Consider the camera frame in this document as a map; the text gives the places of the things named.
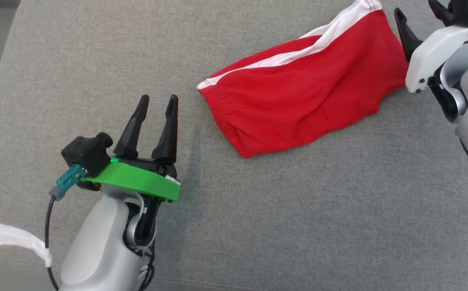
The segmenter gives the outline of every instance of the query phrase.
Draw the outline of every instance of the folded clothing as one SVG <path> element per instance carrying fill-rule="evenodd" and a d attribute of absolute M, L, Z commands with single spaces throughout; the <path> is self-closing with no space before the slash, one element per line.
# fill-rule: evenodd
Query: folded clothing
<path fill-rule="evenodd" d="M 239 153 L 303 146 L 379 111 L 408 63 L 378 0 L 356 0 L 330 24 L 242 59 L 201 82 Z"/>

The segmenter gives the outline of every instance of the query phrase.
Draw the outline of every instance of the green bracket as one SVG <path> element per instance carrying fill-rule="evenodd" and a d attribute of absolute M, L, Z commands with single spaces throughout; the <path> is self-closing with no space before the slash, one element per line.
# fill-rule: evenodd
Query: green bracket
<path fill-rule="evenodd" d="M 85 177 L 83 180 L 171 201 L 177 201 L 180 195 L 179 184 L 156 173 L 116 162 L 115 159 L 97 177 Z"/>

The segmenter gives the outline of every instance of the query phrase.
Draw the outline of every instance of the black cable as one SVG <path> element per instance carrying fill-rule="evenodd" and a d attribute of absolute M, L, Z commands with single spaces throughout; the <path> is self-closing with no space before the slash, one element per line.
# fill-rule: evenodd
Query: black cable
<path fill-rule="evenodd" d="M 54 206 L 54 201 L 56 201 L 55 197 L 51 197 L 51 201 L 49 202 L 49 208 L 47 208 L 47 217 L 45 217 L 45 248 L 49 248 L 49 226 L 51 224 L 51 212 L 52 206 Z M 48 267 L 47 272 L 49 273 L 49 278 L 51 279 L 52 286 L 56 291 L 59 290 L 58 284 L 56 283 L 56 279 L 54 278 L 54 274 L 52 274 L 52 268 Z"/>
<path fill-rule="evenodd" d="M 155 261 L 155 240 L 153 240 L 153 243 L 151 243 L 149 246 L 149 250 L 151 251 L 151 254 L 145 253 L 145 256 L 149 258 L 149 263 L 147 263 L 146 276 L 144 277 L 140 288 L 138 288 L 138 291 L 144 291 L 153 280 L 153 276 L 155 276 L 155 267 L 153 266 L 153 262 Z"/>

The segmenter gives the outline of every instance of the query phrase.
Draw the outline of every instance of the red fabric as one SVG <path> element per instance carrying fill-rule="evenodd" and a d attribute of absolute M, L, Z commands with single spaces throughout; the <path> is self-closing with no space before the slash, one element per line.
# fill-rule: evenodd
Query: red fabric
<path fill-rule="evenodd" d="M 213 76 L 301 50 L 318 38 L 270 48 Z M 249 158 L 303 146 L 376 114 L 380 101 L 404 85 L 407 69 L 401 45 L 378 10 L 318 53 L 287 65 L 231 72 L 200 92 L 219 129 Z"/>

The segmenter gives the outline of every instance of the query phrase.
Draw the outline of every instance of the teal connector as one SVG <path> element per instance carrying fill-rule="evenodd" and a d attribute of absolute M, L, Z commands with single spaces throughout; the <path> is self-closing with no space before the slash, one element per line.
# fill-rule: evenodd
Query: teal connector
<path fill-rule="evenodd" d="M 49 191 L 49 195 L 55 197 L 57 201 L 60 201 L 65 196 L 65 193 L 85 176 L 86 172 L 83 168 L 78 164 L 74 164 L 58 181 L 56 181 L 56 186 Z"/>

